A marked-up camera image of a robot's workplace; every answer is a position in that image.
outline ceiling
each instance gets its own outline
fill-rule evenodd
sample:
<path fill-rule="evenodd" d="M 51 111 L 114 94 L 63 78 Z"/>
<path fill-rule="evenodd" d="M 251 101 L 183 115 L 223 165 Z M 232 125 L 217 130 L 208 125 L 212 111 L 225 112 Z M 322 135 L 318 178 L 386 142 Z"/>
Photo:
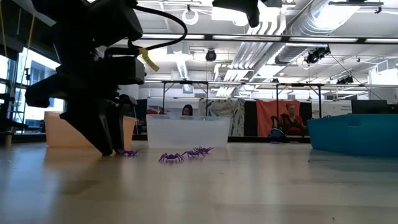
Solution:
<path fill-rule="evenodd" d="M 27 11 L 32 11 L 30 0 L 14 0 Z M 214 21 L 211 19 L 212 0 L 202 1 L 201 6 L 192 3 L 191 9 L 198 9 L 198 22 L 194 25 L 187 25 L 189 34 L 246 34 L 248 26 L 236 26 L 231 21 Z M 286 9 L 286 23 L 293 19 L 310 0 L 294 0 L 295 7 Z M 383 11 L 379 14 L 373 13 L 376 8 L 361 8 L 354 13 L 342 26 L 337 28 L 331 35 L 335 36 L 380 36 L 380 37 L 398 37 L 398 1 L 382 0 L 384 3 Z M 153 9 L 163 10 L 178 18 L 182 18 L 183 11 L 187 8 L 183 4 L 170 5 L 167 1 L 145 1 L 141 6 Z M 180 34 L 182 28 L 175 22 L 164 19 L 153 14 L 136 11 L 144 33 L 160 34 Z M 192 18 L 193 13 L 189 12 L 187 18 Z M 48 24 L 53 22 L 43 15 L 38 15 Z M 158 40 L 139 40 L 135 44 L 147 47 L 159 43 Z M 235 58 L 241 43 L 240 42 L 217 42 L 217 41 L 185 41 L 188 47 L 188 58 L 186 66 L 189 71 L 202 72 L 203 76 L 195 75 L 195 79 L 206 80 L 209 73 L 213 73 L 217 63 L 230 64 Z M 121 40 L 115 45 L 126 46 L 126 41 Z M 205 55 L 208 49 L 214 49 L 217 53 L 217 61 L 206 62 Z M 320 63 L 307 66 L 302 63 L 303 57 L 296 58 L 291 66 L 285 67 L 280 73 L 274 74 L 280 82 L 307 82 L 308 77 L 312 83 L 327 81 L 331 76 L 343 73 L 345 70 L 353 70 L 354 77 L 360 82 L 368 80 L 367 69 L 375 66 L 375 63 L 381 62 L 384 58 L 397 57 L 398 46 L 395 45 L 330 45 L 331 54 L 326 56 Z M 147 67 L 148 77 L 152 79 L 172 77 L 170 74 L 177 70 L 177 64 L 174 60 L 169 60 L 167 49 L 151 50 L 150 58 L 160 67 L 158 72 Z"/>

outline wooden floor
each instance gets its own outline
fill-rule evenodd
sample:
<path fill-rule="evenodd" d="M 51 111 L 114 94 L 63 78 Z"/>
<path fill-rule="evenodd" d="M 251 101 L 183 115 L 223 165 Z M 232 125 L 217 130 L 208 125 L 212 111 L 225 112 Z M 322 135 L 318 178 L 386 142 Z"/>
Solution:
<path fill-rule="evenodd" d="M 0 150 L 0 223 L 398 223 L 398 161 L 229 144 L 161 164 L 94 149 Z"/>

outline blue bin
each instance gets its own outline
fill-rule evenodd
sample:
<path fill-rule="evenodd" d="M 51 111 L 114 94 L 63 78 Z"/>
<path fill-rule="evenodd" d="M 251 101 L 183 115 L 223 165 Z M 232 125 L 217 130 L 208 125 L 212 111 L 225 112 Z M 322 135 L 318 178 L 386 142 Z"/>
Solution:
<path fill-rule="evenodd" d="M 398 156 L 398 114 L 347 114 L 308 121 L 314 149 L 355 156 Z"/>

